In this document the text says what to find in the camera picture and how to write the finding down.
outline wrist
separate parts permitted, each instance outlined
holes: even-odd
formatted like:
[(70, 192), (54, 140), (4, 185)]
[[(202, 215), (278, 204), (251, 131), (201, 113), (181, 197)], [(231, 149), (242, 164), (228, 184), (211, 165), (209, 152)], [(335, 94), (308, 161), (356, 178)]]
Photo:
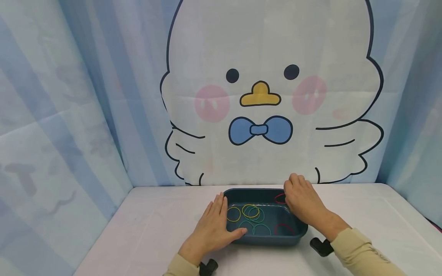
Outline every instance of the wrist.
[(319, 222), (313, 226), (330, 242), (334, 241), (336, 237), (347, 228), (351, 227), (337, 214), (327, 210)]
[(178, 255), (183, 257), (186, 261), (199, 266), (199, 263), (204, 258), (207, 252), (204, 250), (202, 244), (190, 236), (181, 246)]

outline red rubber band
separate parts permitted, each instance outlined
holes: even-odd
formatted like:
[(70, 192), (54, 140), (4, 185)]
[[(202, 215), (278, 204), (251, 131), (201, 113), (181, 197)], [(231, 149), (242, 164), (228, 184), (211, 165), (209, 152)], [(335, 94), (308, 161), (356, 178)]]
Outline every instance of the red rubber band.
[(276, 229), (277, 229), (278, 227), (280, 227), (280, 226), (285, 226), (285, 227), (289, 228), (290, 231), (292, 231), (293, 236), (295, 236), (295, 231), (293, 231), (293, 229), (290, 228), (290, 226), (288, 226), (287, 224), (283, 224), (283, 223), (278, 224), (278, 225), (275, 227), (274, 233), (275, 233), (276, 236), (278, 235), (278, 234), (276, 233)]
[(276, 202), (276, 203), (279, 203), (279, 204), (287, 204), (287, 203), (285, 203), (285, 202), (280, 202), (280, 201), (277, 200), (278, 197), (280, 197), (280, 196), (284, 196), (284, 195), (286, 195), (286, 194), (285, 194), (285, 193), (282, 193), (282, 194), (279, 194), (279, 195), (275, 196), (275, 202)]

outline long sleeve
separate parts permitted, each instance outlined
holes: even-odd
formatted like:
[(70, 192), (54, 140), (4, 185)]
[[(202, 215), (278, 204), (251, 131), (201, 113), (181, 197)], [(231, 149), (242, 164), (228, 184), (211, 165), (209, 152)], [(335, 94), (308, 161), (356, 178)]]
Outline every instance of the long sleeve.
[(163, 276), (199, 276), (199, 268), (176, 254)]
[(357, 229), (346, 229), (331, 243), (341, 263), (355, 276), (404, 276)]

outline blue bow tie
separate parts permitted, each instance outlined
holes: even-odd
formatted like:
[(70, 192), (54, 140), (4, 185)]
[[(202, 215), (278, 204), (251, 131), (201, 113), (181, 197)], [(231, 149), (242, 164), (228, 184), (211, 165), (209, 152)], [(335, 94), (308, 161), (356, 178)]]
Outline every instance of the blue bow tie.
[(263, 125), (255, 125), (246, 117), (235, 118), (229, 127), (229, 139), (232, 144), (240, 146), (257, 135), (262, 135), (274, 144), (287, 143), (293, 134), (292, 123), (284, 117), (272, 116)]

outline table surface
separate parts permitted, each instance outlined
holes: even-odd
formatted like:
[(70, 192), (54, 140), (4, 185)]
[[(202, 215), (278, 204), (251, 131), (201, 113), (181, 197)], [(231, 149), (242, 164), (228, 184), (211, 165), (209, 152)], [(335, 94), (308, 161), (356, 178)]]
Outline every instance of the table surface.
[[(202, 186), (134, 188), (77, 269), (75, 276), (162, 275), (216, 193)], [(384, 184), (314, 185), (325, 205), (367, 235), (407, 275), (441, 275), (442, 234)], [(351, 275), (334, 254), (310, 246), (323, 236), (312, 227), (293, 248), (229, 245), (211, 254), (215, 276)]]

